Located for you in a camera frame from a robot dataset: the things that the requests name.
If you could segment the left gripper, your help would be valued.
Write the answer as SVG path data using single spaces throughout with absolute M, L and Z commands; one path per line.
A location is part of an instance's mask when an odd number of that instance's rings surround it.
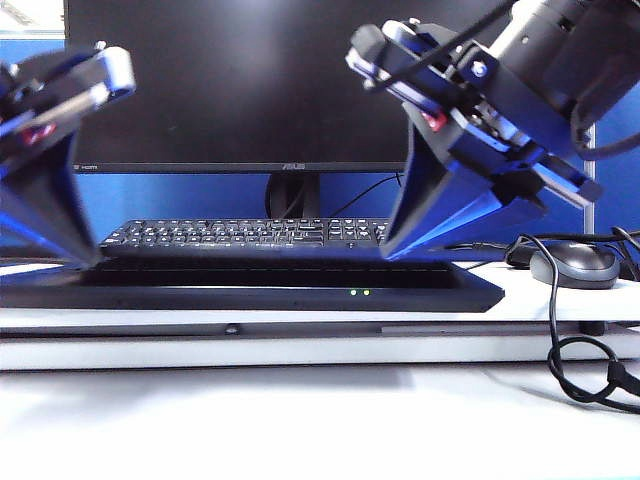
M 1 63 L 1 231 L 71 264 L 101 254 L 74 178 L 84 117 L 136 90 L 122 47 L 69 47 Z

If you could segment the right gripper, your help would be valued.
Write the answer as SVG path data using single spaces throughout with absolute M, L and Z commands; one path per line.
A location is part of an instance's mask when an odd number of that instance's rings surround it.
M 345 60 L 367 83 L 384 84 L 408 119 L 385 259 L 539 218 L 543 189 L 577 207 L 600 195 L 568 161 L 567 102 L 536 91 L 478 42 L 433 23 L 388 20 L 359 27 Z

